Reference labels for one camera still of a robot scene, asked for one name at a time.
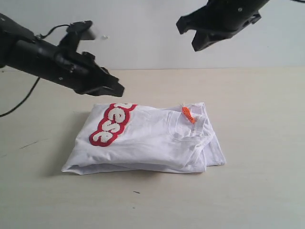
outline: white table surface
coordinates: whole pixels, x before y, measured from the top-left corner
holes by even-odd
[[[112,73],[126,87],[123,98],[41,80],[0,118],[0,229],[305,228],[304,67]],[[0,73],[0,113],[34,81]],[[94,103],[201,101],[225,166],[197,175],[60,171]]]

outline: white t-shirt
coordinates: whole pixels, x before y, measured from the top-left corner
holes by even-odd
[[[204,172],[205,147],[215,133],[203,104],[195,124],[180,110],[134,104],[96,104],[76,137],[64,172],[90,174],[135,169]]]

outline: white wall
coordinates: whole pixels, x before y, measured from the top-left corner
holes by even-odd
[[[107,40],[83,42],[110,69],[182,69],[305,65],[305,4],[271,0],[262,19],[233,39],[194,52],[194,32],[179,35],[180,16],[203,0],[1,0],[0,12],[35,33],[74,21],[93,20]],[[49,41],[57,43],[64,29]]]

